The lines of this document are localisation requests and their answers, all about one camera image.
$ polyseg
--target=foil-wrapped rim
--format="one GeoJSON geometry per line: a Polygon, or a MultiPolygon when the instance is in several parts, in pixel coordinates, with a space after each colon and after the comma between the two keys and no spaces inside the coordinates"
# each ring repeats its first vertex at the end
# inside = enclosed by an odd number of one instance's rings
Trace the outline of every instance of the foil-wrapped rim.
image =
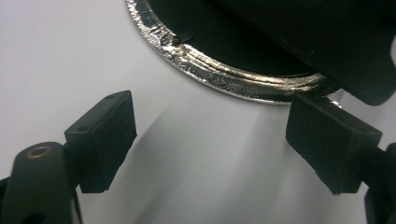
{"type": "Polygon", "coordinates": [[[152,47],[181,72],[216,90],[269,104],[289,104],[296,92],[324,96],[338,90],[319,73],[274,77],[221,63],[189,44],[180,43],[179,37],[153,12],[148,0],[126,0],[126,4],[140,33],[152,47]]]}

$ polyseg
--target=white surface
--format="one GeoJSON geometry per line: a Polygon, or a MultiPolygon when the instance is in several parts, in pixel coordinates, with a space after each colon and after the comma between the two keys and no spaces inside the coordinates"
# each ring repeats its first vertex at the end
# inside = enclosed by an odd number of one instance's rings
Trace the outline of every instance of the white surface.
{"type": "MultiPolygon", "coordinates": [[[[110,191],[80,195],[85,223],[364,223],[286,143],[288,106],[260,105],[180,74],[140,37],[123,1],[0,1],[0,178],[30,145],[106,95],[131,90],[138,137],[110,191]]],[[[345,95],[394,141],[396,98],[345,95]]]]}

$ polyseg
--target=aluminum foil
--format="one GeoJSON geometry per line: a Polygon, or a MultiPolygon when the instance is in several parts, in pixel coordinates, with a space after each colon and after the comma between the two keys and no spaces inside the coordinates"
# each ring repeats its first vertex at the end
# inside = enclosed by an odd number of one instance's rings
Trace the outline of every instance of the aluminum foil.
{"type": "Polygon", "coordinates": [[[236,97],[270,104],[289,104],[295,92],[324,96],[338,90],[321,74],[308,77],[273,77],[232,67],[208,57],[179,37],[155,15],[148,0],[127,0],[131,17],[147,39],[169,63],[184,74],[236,97]]]}

